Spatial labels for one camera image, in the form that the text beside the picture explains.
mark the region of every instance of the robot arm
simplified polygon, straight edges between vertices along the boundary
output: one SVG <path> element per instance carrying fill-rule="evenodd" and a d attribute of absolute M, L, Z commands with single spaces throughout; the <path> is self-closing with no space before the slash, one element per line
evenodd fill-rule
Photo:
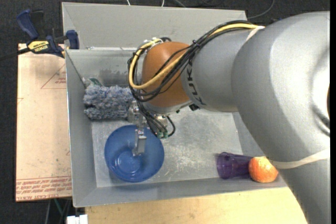
<path fill-rule="evenodd" d="M 265 29 L 231 22 L 191 45 L 153 40 L 130 59 L 130 87 L 154 132 L 158 115 L 186 105 L 238 111 L 307 220 L 330 223 L 329 29 L 330 13 L 317 12 Z"/>

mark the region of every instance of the yellow cable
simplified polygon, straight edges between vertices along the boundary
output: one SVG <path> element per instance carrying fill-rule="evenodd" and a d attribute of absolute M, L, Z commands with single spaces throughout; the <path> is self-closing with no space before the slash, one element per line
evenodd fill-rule
<path fill-rule="evenodd" d="M 257 28 L 258 25 L 251 25 L 251 24 L 244 24 L 244 23 L 238 23 L 238 24 L 232 24 L 232 25 L 226 25 L 226 26 L 223 26 L 219 29 L 217 29 L 216 31 L 214 31 L 213 33 L 210 34 L 210 36 L 216 34 L 216 33 L 219 33 L 221 31 L 225 31 L 225 30 L 228 30 L 228 29 L 232 29 L 232 28 L 247 28 L 247 29 L 255 29 Z M 143 48 L 147 48 L 149 46 L 151 46 L 153 43 L 157 42 L 158 39 L 148 43 L 148 44 L 145 44 L 141 47 L 141 49 Z M 135 63 L 137 62 L 138 58 L 139 58 L 139 55 L 138 53 L 135 54 L 134 58 L 133 58 L 133 61 L 131 63 L 131 66 L 130 66 L 130 72 L 129 72 L 129 84 L 132 88 L 134 89 L 137 89 L 137 90 L 142 90 L 142 89 L 145 89 L 147 88 L 148 86 L 151 86 L 152 84 L 154 84 L 155 82 L 157 82 L 161 77 L 162 75 L 167 72 L 169 69 L 173 69 L 176 64 L 178 63 L 178 61 L 184 56 L 184 54 L 182 54 L 181 56 L 179 56 L 178 58 L 176 58 L 173 62 L 171 62 L 168 66 L 166 66 L 164 69 L 162 69 L 155 77 L 153 77 L 151 80 L 147 81 L 146 83 L 142 84 L 142 85 L 136 85 L 133 83 L 133 78 L 132 78 L 132 74 L 133 74 L 133 70 L 134 70 L 134 66 L 135 66 Z"/>

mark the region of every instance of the fuzzy cloth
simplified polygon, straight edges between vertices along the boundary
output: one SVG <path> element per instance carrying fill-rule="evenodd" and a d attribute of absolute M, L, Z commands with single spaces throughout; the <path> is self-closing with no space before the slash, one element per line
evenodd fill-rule
<path fill-rule="evenodd" d="M 90 85 L 85 89 L 85 115 L 92 120 L 127 119 L 127 111 L 134 100 L 129 88 Z"/>

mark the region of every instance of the wooden surface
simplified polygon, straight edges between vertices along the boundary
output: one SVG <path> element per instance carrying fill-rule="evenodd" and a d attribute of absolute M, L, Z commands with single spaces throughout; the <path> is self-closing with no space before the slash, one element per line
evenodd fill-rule
<path fill-rule="evenodd" d="M 288 187 L 87 207 L 90 224 L 307 224 Z"/>

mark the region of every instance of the blue clamp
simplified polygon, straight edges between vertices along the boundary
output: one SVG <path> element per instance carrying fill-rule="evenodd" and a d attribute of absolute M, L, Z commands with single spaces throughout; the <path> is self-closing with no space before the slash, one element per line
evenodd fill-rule
<path fill-rule="evenodd" d="M 31 16 L 30 9 L 26 9 L 16 16 L 16 21 L 19 24 L 19 27 L 30 37 L 30 41 L 27 42 L 27 49 L 22 53 L 32 51 L 35 54 L 46 53 L 63 57 L 64 50 L 58 44 L 65 41 L 66 39 L 68 39 L 70 42 L 70 49 L 79 49 L 78 35 L 74 30 L 69 30 L 65 36 L 58 38 L 55 38 L 51 35 L 44 36 L 42 10 L 32 12 Z"/>

